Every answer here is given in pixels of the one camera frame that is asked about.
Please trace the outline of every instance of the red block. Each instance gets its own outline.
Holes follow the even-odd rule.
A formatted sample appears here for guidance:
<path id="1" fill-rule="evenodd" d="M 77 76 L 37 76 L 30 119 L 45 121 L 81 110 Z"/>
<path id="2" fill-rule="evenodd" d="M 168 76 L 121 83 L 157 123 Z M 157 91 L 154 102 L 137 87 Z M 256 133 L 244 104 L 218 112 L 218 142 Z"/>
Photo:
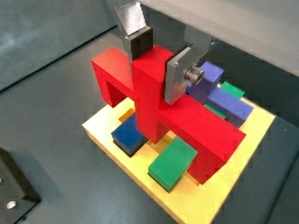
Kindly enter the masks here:
<path id="1" fill-rule="evenodd" d="M 137 129 L 149 140 L 156 143 L 169 129 L 198 152 L 188 172 L 202 184 L 227 163 L 245 135 L 188 95 L 173 105 L 164 102 L 164 62 L 170 56 L 156 46 L 137 58 L 133 81 L 126 56 L 116 49 L 101 53 L 92 66 L 106 103 L 114 106 L 125 96 L 134 101 Z"/>
<path id="2" fill-rule="evenodd" d="M 116 48 L 109 48 L 92 59 L 90 64 L 106 104 L 114 107 L 126 97 L 134 100 L 126 56 Z"/>
<path id="3" fill-rule="evenodd" d="M 168 132 L 158 122 L 158 107 L 164 98 L 164 62 L 170 56 L 157 46 L 132 62 L 136 127 L 153 143 Z"/>
<path id="4" fill-rule="evenodd" d="M 198 152 L 188 173 L 202 184 L 227 163 L 245 136 L 188 95 L 160 107 L 160 122 Z"/>

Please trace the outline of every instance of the toy block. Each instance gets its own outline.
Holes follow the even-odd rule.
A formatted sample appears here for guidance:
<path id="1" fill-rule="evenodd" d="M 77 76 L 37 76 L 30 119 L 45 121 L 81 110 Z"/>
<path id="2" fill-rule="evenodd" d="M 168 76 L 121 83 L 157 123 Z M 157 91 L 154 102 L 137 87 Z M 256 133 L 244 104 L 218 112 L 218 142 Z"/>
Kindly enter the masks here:
<path id="1" fill-rule="evenodd" d="M 136 115 L 132 114 L 112 132 L 116 146 L 132 157 L 148 141 L 141 132 L 136 129 Z"/>
<path id="2" fill-rule="evenodd" d="M 197 151 L 176 137 L 148 167 L 148 174 L 169 192 L 180 180 Z"/>
<path id="3" fill-rule="evenodd" d="M 116 48 L 109 48 L 92 59 L 90 64 L 106 104 L 114 107 L 126 97 L 133 100 L 133 82 L 126 56 Z"/>
<path id="4" fill-rule="evenodd" d="M 208 104 L 227 115 L 228 122 L 237 128 L 248 119 L 253 109 L 221 88 L 214 88 L 210 92 Z"/>
<path id="5" fill-rule="evenodd" d="M 177 223 L 209 224 L 220 213 L 223 202 L 227 203 L 225 200 L 231 196 L 231 191 L 239 190 L 233 185 L 239 182 L 239 177 L 247 169 L 252 155 L 259 155 L 256 147 L 263 141 L 275 116 L 255 105 L 252 115 L 245 121 L 247 125 L 241 126 L 241 131 L 247 133 L 247 137 L 229 161 L 212 175 L 209 181 L 204 185 L 196 185 L 185 172 L 172 191 L 166 192 L 146 174 L 148 166 L 158 156 L 157 151 L 162 151 L 164 144 L 161 144 L 162 149 L 157 150 L 154 148 L 157 145 L 153 146 L 149 141 L 137 151 L 137 154 L 128 157 L 112 142 L 110 132 L 120 124 L 120 117 L 133 106 L 134 103 L 128 98 L 114 108 L 106 105 L 82 124 L 88 136 Z M 166 144 L 170 142 L 169 139 L 173 139 L 173 133 L 170 135 L 169 133 L 166 133 L 165 139 L 162 138 Z"/>
<path id="6" fill-rule="evenodd" d="M 201 81 L 197 85 L 188 83 L 185 88 L 185 94 L 196 102 L 204 104 L 210 91 L 220 82 L 220 77 L 224 70 L 220 67 L 210 64 L 208 61 L 204 62 L 200 69 L 204 71 Z"/>
<path id="7" fill-rule="evenodd" d="M 204 184 L 227 163 L 245 134 L 186 94 L 173 105 L 161 103 L 160 121 L 198 152 L 188 173 Z"/>
<path id="8" fill-rule="evenodd" d="M 227 81 L 223 82 L 223 84 L 220 85 L 220 88 L 225 90 L 228 93 L 231 93 L 232 95 L 235 95 L 239 99 L 245 93 L 241 89 L 231 85 Z"/>
<path id="9" fill-rule="evenodd" d="M 217 110 L 217 109 L 214 109 L 209 104 L 204 104 L 202 105 L 202 107 L 205 108 L 205 109 L 208 109 L 216 116 L 218 116 L 221 119 L 225 119 L 227 118 L 227 116 Z"/>
<path id="10" fill-rule="evenodd" d="M 126 57 L 121 56 L 121 52 L 110 49 L 104 55 L 105 57 L 97 56 L 92 60 L 94 71 L 100 75 L 98 80 L 110 83 L 118 92 L 134 101 L 136 127 L 153 143 L 170 130 L 200 153 L 188 171 L 202 184 L 227 163 L 245 136 L 244 133 L 213 115 L 186 94 L 173 105 L 164 101 L 164 62 L 173 54 L 160 46 L 132 62 L 132 77 L 128 73 Z M 218 69 L 206 68 L 205 71 L 208 74 L 209 71 L 218 73 Z"/>
<path id="11" fill-rule="evenodd" d="M 154 144 L 168 132 L 158 122 L 158 108 L 164 99 L 164 62 L 170 56 L 156 46 L 132 62 L 136 127 Z"/>

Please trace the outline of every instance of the navy blue block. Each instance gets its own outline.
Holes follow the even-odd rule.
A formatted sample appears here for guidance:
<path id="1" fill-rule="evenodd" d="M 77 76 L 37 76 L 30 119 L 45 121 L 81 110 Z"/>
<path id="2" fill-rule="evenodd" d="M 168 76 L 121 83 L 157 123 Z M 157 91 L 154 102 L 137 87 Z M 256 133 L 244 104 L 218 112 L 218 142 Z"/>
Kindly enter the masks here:
<path id="1" fill-rule="evenodd" d="M 206 103 L 228 117 L 228 122 L 237 128 L 248 119 L 253 109 L 236 96 L 217 87 L 210 92 Z"/>
<path id="2" fill-rule="evenodd" d="M 132 157 L 148 139 L 136 129 L 136 114 L 132 114 L 110 133 L 113 142 L 122 152 Z"/>
<path id="3" fill-rule="evenodd" d="M 210 91 L 220 82 L 220 76 L 224 70 L 208 61 L 204 62 L 200 69 L 204 71 L 201 81 L 197 85 L 188 83 L 185 94 L 189 95 L 196 102 L 204 104 Z"/>

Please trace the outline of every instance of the yellow base board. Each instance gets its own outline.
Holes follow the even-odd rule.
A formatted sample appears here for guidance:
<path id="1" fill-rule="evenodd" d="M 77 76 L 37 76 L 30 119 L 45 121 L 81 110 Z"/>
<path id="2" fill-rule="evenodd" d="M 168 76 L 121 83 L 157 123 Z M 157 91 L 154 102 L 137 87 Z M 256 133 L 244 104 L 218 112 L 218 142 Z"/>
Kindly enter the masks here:
<path id="1" fill-rule="evenodd" d="M 128 98 L 114 108 L 105 106 L 82 124 L 89 138 L 178 223 L 210 223 L 275 119 L 265 110 L 247 103 L 255 107 L 240 127 L 247 136 L 228 162 L 204 185 L 196 185 L 185 173 L 169 193 L 146 172 L 174 134 L 168 132 L 157 144 L 148 142 L 130 158 L 126 156 L 113 144 L 110 132 L 133 111 L 134 104 Z"/>

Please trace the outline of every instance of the dark green block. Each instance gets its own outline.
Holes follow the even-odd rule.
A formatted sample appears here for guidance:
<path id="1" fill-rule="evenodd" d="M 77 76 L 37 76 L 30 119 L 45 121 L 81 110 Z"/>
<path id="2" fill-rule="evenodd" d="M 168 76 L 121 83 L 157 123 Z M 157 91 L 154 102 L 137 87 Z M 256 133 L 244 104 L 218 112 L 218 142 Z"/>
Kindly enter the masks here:
<path id="1" fill-rule="evenodd" d="M 202 107 L 206 108 L 220 118 L 223 118 L 223 119 L 227 118 L 227 116 L 217 109 L 214 109 L 209 104 L 204 104 Z"/>
<path id="2" fill-rule="evenodd" d="M 245 93 L 241 89 L 239 89 L 237 87 L 235 87 L 233 85 L 231 85 L 225 81 L 220 85 L 220 88 L 223 90 L 225 90 L 228 93 L 231 93 L 232 95 L 235 95 L 237 98 L 240 98 L 244 95 L 244 93 Z"/>
<path id="3" fill-rule="evenodd" d="M 148 174 L 169 192 L 190 165 L 197 151 L 176 137 L 148 167 Z"/>

